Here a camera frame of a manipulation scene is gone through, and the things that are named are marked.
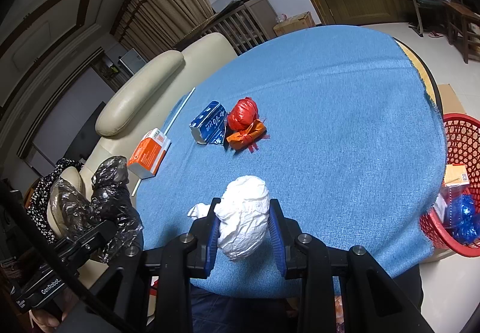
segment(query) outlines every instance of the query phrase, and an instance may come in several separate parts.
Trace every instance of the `basket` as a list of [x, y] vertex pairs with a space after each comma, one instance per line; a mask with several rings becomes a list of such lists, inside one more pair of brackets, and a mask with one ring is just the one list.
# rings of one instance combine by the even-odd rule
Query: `basket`
[[[462, 113], [447, 113], [443, 116], [447, 137], [447, 164], [464, 164], [470, 179], [475, 212], [480, 212], [480, 121]], [[444, 229], [436, 211], [420, 217], [420, 227], [433, 246], [452, 249], [465, 257], [480, 256], [480, 239], [472, 244], [462, 245]]]

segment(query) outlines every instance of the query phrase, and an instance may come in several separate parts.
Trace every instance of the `silver bolt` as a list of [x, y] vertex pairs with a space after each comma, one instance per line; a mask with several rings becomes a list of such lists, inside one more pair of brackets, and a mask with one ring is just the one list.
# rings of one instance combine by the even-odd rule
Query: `silver bolt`
[[363, 256], [365, 253], [367, 253], [367, 250], [362, 245], [355, 245], [352, 248], [352, 252], [357, 256]]
[[298, 236], [298, 240], [299, 240], [302, 244], [308, 244], [308, 243], [311, 241], [311, 235], [303, 232], [302, 234], [300, 234], [300, 235]]
[[135, 256], [140, 251], [140, 248], [136, 245], [130, 245], [128, 248], [125, 249], [125, 254], [128, 257]]
[[189, 232], [184, 232], [179, 236], [180, 242], [183, 242], [184, 244], [188, 244], [189, 242], [192, 242], [194, 240], [194, 237], [189, 233]]

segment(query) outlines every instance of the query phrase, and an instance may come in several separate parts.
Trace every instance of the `beige curtain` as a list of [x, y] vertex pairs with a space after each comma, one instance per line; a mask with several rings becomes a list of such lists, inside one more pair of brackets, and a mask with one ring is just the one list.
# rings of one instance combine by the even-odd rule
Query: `beige curtain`
[[208, 0], [125, 0], [111, 34], [150, 60], [212, 15]]

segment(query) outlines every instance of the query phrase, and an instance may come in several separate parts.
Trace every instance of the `blue tablecloth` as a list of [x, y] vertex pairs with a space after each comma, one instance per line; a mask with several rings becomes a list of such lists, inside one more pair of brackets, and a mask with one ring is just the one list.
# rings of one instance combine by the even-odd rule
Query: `blue tablecloth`
[[[189, 122], [210, 101], [230, 110], [245, 96], [271, 136], [258, 151], [195, 143]], [[138, 190], [145, 249], [188, 231], [193, 205], [255, 175], [304, 232], [336, 248], [362, 244], [392, 276], [431, 254], [418, 222], [445, 170], [442, 118], [386, 34], [332, 25], [270, 40], [199, 85], [168, 135], [157, 176]], [[269, 239], [239, 263], [219, 251], [210, 278], [193, 283], [227, 296], [299, 294], [298, 281], [279, 275]]]

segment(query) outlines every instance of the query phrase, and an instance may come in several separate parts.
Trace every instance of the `floor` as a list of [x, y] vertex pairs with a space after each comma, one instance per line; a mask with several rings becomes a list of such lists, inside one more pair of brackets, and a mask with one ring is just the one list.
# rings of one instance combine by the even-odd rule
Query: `floor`
[[[450, 84], [468, 115], [480, 119], [480, 63], [465, 64], [445, 37], [419, 37], [406, 23], [367, 25], [409, 46], [431, 70], [437, 84]], [[435, 333], [460, 332], [480, 303], [480, 258], [453, 255], [420, 265], [422, 314]]]

